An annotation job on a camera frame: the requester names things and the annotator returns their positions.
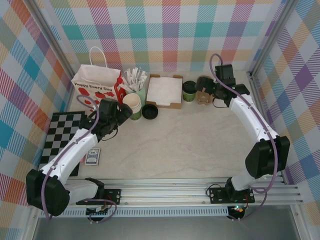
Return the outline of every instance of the chessboard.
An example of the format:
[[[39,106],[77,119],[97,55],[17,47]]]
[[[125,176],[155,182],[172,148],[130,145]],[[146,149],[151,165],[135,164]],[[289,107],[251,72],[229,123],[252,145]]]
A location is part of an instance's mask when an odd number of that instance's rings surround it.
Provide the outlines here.
[[[80,121],[86,118],[84,111],[53,113],[48,134],[45,140],[39,169],[50,162],[74,137]],[[79,164],[74,168],[71,177],[77,176]]]

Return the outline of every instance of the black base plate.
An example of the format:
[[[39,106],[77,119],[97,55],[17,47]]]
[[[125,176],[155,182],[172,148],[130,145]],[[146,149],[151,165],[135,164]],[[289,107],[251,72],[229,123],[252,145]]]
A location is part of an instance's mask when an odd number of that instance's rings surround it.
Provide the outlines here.
[[[104,189],[104,198],[106,200],[111,200],[115,202],[117,205],[120,204],[121,199],[121,189]],[[78,201],[76,205],[101,205],[103,202],[101,201]]]
[[[252,189],[246,189],[241,191],[242,196],[236,199],[236,201],[230,201],[228,198],[225,187],[211,187],[209,188],[209,196],[211,204],[246,204],[247,200],[245,195],[248,198],[248,203],[253,204],[255,202],[255,196],[253,195]]]

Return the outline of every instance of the white table surface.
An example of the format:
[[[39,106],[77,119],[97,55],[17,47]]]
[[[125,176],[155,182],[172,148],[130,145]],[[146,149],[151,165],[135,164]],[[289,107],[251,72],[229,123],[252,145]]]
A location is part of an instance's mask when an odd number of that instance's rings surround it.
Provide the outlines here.
[[[196,81],[207,72],[153,72]],[[234,71],[236,83],[250,89],[244,71]],[[84,110],[74,94],[70,111]],[[223,106],[216,100],[215,104]],[[182,101],[182,109],[159,108],[153,120],[128,119],[117,136],[101,141],[99,165],[80,164],[70,179],[150,179],[231,177],[245,168],[253,147],[242,123],[229,109]]]

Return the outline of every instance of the cardboard tray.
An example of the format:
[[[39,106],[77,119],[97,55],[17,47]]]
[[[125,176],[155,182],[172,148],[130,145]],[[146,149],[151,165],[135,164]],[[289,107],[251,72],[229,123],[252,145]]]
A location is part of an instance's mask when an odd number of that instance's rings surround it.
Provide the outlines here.
[[[159,74],[150,74],[150,79],[151,78],[161,78],[161,76]],[[184,81],[184,77],[181,76],[181,75],[173,75],[172,78],[182,79],[182,83]],[[154,101],[148,101],[148,94],[149,94],[149,89],[148,89],[148,93],[147,93],[147,96],[146,96],[146,101],[145,101],[146,104],[152,104],[152,105],[155,105],[157,108],[166,108],[166,109],[181,109],[181,107],[182,107],[182,91],[180,93],[181,102],[180,103],[172,102],[170,105],[158,105]]]

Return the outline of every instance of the black cup lid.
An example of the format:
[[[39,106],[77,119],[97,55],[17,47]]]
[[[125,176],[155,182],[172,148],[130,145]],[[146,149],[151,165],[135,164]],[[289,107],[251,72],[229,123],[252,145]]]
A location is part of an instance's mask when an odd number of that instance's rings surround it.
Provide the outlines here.
[[[184,84],[182,84],[182,90],[186,94],[195,94],[197,92],[197,90],[196,90],[196,82],[194,82],[194,81],[186,81]]]
[[[158,108],[155,105],[147,104],[142,108],[142,116],[145,119],[155,119],[158,116]]]

